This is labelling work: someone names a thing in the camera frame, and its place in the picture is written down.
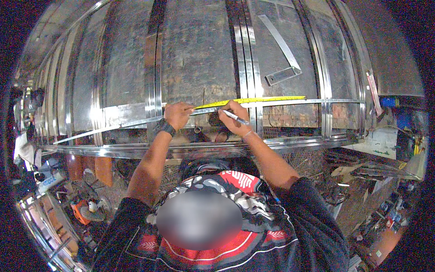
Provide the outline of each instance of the black watch strap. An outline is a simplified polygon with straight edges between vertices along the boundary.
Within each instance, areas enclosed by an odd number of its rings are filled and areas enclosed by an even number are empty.
[[[157,121],[156,127],[154,128],[154,135],[157,135],[160,131],[166,131],[171,134],[172,138],[177,134],[177,131],[166,121],[165,118]]]

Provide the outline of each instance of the pen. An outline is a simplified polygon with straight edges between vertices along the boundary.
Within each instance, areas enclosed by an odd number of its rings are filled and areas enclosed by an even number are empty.
[[[243,120],[242,118],[238,117],[237,115],[232,114],[231,112],[226,111],[226,110],[222,110],[222,111],[223,111],[223,112],[224,112],[228,117],[233,118],[234,120],[236,120],[236,121],[239,122],[240,124],[249,125],[249,122],[248,122],[248,121]]]

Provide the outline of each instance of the workshop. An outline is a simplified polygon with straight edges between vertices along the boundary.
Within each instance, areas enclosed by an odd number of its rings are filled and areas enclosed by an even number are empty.
[[[423,82],[377,0],[54,0],[10,92],[51,271],[377,271],[423,190]]]

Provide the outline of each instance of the yellow measuring tape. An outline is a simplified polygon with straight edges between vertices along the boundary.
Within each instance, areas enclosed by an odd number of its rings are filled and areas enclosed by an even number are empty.
[[[305,96],[271,96],[271,97],[256,97],[256,98],[239,98],[234,99],[234,101],[242,103],[252,103],[252,102],[267,102],[267,101],[281,101],[281,100],[299,100],[305,99]],[[229,100],[214,102],[210,104],[205,104],[202,106],[195,107],[194,109],[202,109],[206,107],[221,107],[225,106]]]

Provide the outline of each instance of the man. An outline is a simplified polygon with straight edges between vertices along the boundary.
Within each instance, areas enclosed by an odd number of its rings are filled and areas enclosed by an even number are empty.
[[[249,120],[248,111],[235,101],[224,109]],[[226,161],[210,159],[183,163],[187,178],[154,204],[169,143],[192,112],[193,106],[185,103],[166,106],[165,119],[158,125],[160,132],[136,168],[127,197],[99,243],[93,271],[347,271],[346,240],[310,180],[299,177],[250,126],[236,122],[222,110],[219,119],[249,145],[275,196],[257,176],[233,171]],[[201,191],[220,194],[236,205],[242,216],[238,233],[229,242],[206,250],[172,244],[159,232],[159,211],[174,207],[170,202],[185,194]],[[190,211],[194,201],[189,201],[190,208],[183,202],[176,206]],[[208,204],[202,198],[197,206],[219,209],[214,204],[219,201]],[[180,219],[183,214],[174,212],[172,216]]]

